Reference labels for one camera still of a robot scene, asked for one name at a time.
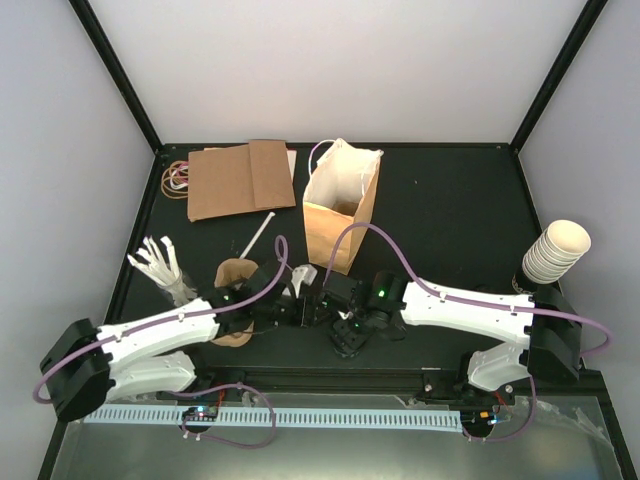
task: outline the open paper bag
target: open paper bag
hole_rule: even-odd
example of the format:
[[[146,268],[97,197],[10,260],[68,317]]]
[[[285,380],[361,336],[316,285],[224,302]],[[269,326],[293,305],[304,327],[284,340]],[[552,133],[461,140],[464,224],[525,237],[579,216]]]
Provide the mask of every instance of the open paper bag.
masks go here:
[[[318,160],[303,196],[311,263],[326,267],[342,231],[355,222],[371,221],[382,154],[382,150],[354,148],[338,139]],[[334,270],[349,273],[365,233],[366,229],[357,228],[344,237]]]

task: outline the stack of cups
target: stack of cups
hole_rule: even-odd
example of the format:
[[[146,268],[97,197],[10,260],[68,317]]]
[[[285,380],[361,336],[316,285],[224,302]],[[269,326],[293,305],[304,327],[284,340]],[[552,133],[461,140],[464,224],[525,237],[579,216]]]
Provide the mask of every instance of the stack of cups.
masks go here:
[[[522,260],[522,272],[530,282],[544,285],[556,282],[591,247],[591,237],[587,231],[575,222],[556,220],[540,235]],[[516,290],[529,282],[523,282],[516,274]]]

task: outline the folded cardboard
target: folded cardboard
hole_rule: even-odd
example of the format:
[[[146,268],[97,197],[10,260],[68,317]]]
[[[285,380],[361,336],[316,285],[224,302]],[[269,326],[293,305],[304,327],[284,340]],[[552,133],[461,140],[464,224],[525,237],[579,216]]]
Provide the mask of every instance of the folded cardboard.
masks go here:
[[[255,140],[189,154],[187,216],[192,222],[295,204],[283,141]]]

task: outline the white wall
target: white wall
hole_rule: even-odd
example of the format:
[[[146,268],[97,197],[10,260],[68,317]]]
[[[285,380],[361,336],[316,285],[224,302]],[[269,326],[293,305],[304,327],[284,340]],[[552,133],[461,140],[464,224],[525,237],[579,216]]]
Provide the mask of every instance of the white wall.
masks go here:
[[[582,223],[591,251],[566,275],[570,302],[616,334],[601,367],[640,464],[640,3],[609,2],[522,153],[543,223]]]
[[[91,3],[166,142],[508,142],[585,0]]]
[[[4,2],[0,66],[0,477],[31,479],[55,421],[38,364],[103,318],[152,154],[68,2]]]

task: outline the paper bag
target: paper bag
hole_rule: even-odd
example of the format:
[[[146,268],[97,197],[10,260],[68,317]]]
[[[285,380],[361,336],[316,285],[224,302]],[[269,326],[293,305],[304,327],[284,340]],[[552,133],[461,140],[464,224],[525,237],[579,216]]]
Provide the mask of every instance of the paper bag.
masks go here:
[[[311,263],[326,267],[343,230],[355,222],[371,221],[382,154],[338,139],[318,160],[303,196]],[[344,237],[333,263],[335,271],[349,273],[365,233],[365,228],[357,228]]]

